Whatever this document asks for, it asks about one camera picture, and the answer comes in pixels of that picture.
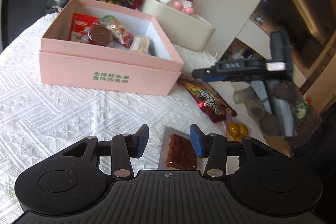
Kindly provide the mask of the gloved right hand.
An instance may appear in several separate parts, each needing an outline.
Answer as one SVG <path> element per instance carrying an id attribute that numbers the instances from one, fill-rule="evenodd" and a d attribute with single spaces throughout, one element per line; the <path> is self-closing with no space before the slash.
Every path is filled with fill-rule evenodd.
<path id="1" fill-rule="evenodd" d="M 295 151 L 311 143 L 322 118 L 291 81 L 272 81 L 267 89 L 261 81 L 233 93 L 235 104 L 243 103 L 260 131 L 272 142 L 279 140 Z"/>

